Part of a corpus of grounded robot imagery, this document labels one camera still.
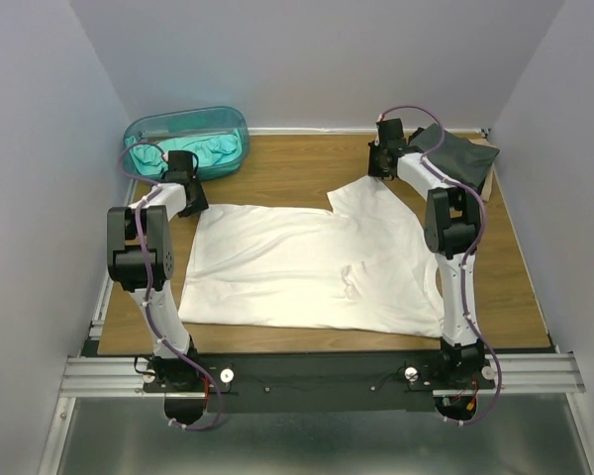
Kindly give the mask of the white printed t shirt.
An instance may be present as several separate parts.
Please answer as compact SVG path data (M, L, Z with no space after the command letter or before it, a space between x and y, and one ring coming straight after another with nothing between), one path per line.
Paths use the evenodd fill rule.
M200 219L178 315L195 324L437 337L437 262L416 214L381 181L329 210L219 204Z

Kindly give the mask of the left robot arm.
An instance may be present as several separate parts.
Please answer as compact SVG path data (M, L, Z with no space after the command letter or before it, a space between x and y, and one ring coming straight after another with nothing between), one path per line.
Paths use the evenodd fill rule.
M178 315L171 289L175 257L169 223L208 209L192 151L164 151L167 170L144 177L149 191L139 201L107 212L107 268L110 278L140 308L152 341L145 376L163 388L208 386L208 373L194 361L193 339Z

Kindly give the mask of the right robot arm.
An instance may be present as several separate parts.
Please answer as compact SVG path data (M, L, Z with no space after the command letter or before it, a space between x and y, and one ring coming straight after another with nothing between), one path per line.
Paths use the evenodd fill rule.
M425 152L413 152L402 121L379 118L376 139L368 144L368 174L398 178L426 199L424 238L437 260L444 322L432 376L455 388L485 365L484 342L474 298L475 251L486 224L479 194L447 176Z

